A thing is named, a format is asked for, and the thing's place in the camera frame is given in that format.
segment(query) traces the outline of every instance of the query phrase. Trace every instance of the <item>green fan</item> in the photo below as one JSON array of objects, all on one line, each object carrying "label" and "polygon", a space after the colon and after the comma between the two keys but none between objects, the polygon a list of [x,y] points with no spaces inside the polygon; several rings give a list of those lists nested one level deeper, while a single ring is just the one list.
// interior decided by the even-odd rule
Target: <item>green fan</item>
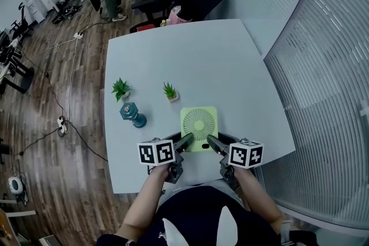
[{"label": "green fan", "polygon": [[218,137],[217,109],[215,107],[183,108],[180,110],[180,133],[184,137],[193,133],[194,142],[187,152],[212,151],[206,137]]}]

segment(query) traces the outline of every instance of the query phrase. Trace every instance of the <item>window blind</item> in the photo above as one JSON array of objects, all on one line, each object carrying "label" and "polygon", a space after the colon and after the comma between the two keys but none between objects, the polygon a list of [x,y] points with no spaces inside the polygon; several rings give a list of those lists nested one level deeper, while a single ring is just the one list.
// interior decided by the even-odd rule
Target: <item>window blind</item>
[{"label": "window blind", "polygon": [[369,0],[300,0],[265,63],[296,144],[262,167],[268,193],[369,229]]}]

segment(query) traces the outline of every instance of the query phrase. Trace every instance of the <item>floor plank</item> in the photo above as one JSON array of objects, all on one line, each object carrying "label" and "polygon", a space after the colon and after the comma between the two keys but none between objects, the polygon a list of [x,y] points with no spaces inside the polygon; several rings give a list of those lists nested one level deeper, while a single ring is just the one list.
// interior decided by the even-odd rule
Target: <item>floor plank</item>
[{"label": "floor plank", "polygon": [[[70,119],[88,145],[103,157],[106,155],[104,133],[104,73],[108,41],[129,33],[129,28],[145,21],[130,4],[122,0],[128,19],[123,22],[96,25],[84,33],[77,43],[70,95]],[[54,14],[35,26],[32,37],[24,40],[26,55],[31,58],[50,46],[73,38],[78,24],[91,10],[89,1],[71,20],[52,24]],[[88,18],[81,24],[82,28]],[[91,23],[100,22],[99,14],[91,13]],[[32,60],[50,75],[53,90],[63,114],[68,110],[67,94],[76,41],[61,45]],[[26,59],[22,61],[31,66]],[[11,78],[19,83],[20,78]],[[0,99],[0,137],[18,153],[31,142],[57,128],[62,114],[49,91],[46,78],[36,71],[29,91],[21,94],[7,87]],[[0,193],[10,196],[7,179],[11,175],[12,157],[3,156],[0,165]],[[94,245],[102,233],[114,233],[121,224],[135,194],[112,193],[108,164],[89,152],[74,130],[64,137],[57,133],[39,141],[20,157],[20,169],[26,179],[30,202],[16,210],[36,210],[37,215],[18,218],[22,233],[37,240],[56,235],[62,245]]]}]

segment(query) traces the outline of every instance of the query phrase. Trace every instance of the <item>fan grille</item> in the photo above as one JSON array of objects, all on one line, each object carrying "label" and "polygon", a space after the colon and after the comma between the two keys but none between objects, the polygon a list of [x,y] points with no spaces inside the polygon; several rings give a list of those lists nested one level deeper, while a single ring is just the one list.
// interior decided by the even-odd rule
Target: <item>fan grille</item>
[{"label": "fan grille", "polygon": [[186,134],[193,133],[196,141],[203,141],[214,132],[215,120],[208,111],[195,109],[184,117],[183,129]]}]

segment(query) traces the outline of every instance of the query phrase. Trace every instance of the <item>qr-like marker cube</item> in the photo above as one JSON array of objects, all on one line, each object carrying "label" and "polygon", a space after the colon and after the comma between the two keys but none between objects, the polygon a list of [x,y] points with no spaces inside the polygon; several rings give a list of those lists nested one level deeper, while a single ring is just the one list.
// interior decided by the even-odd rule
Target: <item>qr-like marker cube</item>
[{"label": "qr-like marker cube", "polygon": [[175,161],[172,140],[149,141],[137,144],[140,164],[159,166]]},{"label": "qr-like marker cube", "polygon": [[247,141],[229,145],[228,165],[242,168],[253,168],[263,164],[264,144]]}]

